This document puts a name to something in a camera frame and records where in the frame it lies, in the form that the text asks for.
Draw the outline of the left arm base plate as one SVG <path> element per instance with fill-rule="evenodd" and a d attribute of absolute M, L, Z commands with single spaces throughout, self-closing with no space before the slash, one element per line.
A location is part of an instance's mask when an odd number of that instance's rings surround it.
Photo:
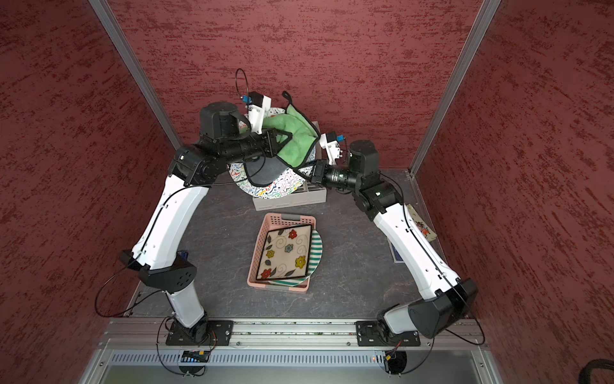
<path fill-rule="evenodd" d="M 228 347 L 233 334 L 231 320 L 201 320 L 188 328 L 173 320 L 169 325 L 166 345 L 170 347 Z"/>

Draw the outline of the colourful squiggle round plate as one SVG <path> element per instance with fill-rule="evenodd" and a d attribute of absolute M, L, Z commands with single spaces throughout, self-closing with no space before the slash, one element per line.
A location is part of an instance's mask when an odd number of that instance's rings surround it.
<path fill-rule="evenodd" d="M 273 107 L 265 118 L 284 112 L 285 109 Z M 316 146 L 310 154 L 310 161 L 303 168 L 288 168 L 278 156 L 258 157 L 252 162 L 231 164 L 230 177 L 245 193 L 255 198 L 275 199 L 291 195 L 305 182 L 305 177 L 313 169 Z"/>

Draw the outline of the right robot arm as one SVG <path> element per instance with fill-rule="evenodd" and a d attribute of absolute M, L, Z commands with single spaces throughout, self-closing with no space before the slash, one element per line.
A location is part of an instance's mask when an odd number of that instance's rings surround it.
<path fill-rule="evenodd" d="M 390 334 L 417 331 L 434 339 L 469 314 L 478 288 L 470 278 L 461 278 L 433 249 L 412 220 L 400 185 L 381 172 L 379 163 L 374 144 L 360 140 L 350 145 L 345 167 L 318 160 L 309 180 L 349 193 L 358 209 L 393 245 L 411 273 L 420 299 L 384 311 L 383 327 Z"/>

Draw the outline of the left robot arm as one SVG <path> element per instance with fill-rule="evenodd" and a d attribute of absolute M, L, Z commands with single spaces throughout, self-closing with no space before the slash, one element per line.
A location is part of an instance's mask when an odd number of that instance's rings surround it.
<path fill-rule="evenodd" d="M 177 253 L 193 213 L 231 164 L 274 158 L 292 138 L 291 133 L 258 127 L 231 102 L 201 108 L 198 141 L 176 150 L 142 238 L 122 253 L 121 261 L 146 286 L 166 294 L 175 321 L 195 339 L 205 333 L 207 323 L 193 284 L 197 268 Z"/>

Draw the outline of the square floral plate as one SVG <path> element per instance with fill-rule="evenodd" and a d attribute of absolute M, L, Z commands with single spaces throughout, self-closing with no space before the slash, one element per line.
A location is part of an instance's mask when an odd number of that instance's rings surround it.
<path fill-rule="evenodd" d="M 311 225 L 269 231 L 265 236 L 257 281 L 305 278 L 310 256 Z"/>

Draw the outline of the green microfibre cloth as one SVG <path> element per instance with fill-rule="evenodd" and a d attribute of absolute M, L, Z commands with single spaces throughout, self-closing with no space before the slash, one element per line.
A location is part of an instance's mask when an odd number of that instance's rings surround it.
<path fill-rule="evenodd" d="M 310 161 L 309 157 L 320 139 L 320 131 L 294 105 L 288 91 L 282 92 L 282 97 L 288 102 L 285 112 L 264 119 L 264 129 L 275 129 L 281 145 L 278 158 L 288 168 L 303 168 Z"/>

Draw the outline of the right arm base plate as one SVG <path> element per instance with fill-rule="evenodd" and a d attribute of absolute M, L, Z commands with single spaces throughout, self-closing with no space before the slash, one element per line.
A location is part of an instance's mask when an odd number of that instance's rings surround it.
<path fill-rule="evenodd" d="M 419 347 L 421 345 L 417 331 L 394 334 L 379 321 L 357 321 L 355 327 L 360 347 Z"/>

